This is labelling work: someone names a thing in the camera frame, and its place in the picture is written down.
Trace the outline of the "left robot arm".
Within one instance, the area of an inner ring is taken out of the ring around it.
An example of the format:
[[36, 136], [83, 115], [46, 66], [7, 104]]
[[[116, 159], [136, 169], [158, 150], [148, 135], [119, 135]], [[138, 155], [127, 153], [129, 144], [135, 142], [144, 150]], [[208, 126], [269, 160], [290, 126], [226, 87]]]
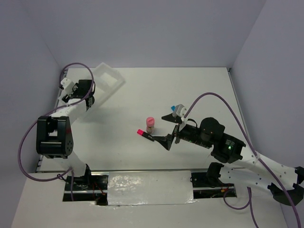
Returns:
[[64, 78], [60, 86], [62, 92], [58, 98], [63, 107], [37, 120], [37, 153], [52, 159], [64, 170], [71, 169], [67, 174], [67, 181], [84, 190], [92, 186], [93, 177], [89, 166], [81, 161], [73, 150], [71, 126], [94, 104], [93, 87], [91, 79], [74, 83]]

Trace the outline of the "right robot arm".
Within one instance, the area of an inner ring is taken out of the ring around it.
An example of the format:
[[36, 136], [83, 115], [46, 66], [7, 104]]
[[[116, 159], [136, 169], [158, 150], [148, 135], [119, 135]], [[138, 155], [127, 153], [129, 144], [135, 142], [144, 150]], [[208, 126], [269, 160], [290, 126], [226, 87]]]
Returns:
[[183, 124], [179, 117], [171, 114], [162, 119], [176, 123], [171, 134], [154, 136], [166, 150], [180, 141], [212, 150], [210, 155], [215, 162], [210, 163], [203, 178], [196, 174], [192, 182], [198, 184], [204, 180], [212, 187], [244, 184], [270, 193], [275, 201], [288, 206], [303, 200], [302, 167], [288, 167], [253, 152], [243, 141], [226, 134], [225, 126], [212, 117], [196, 125]]

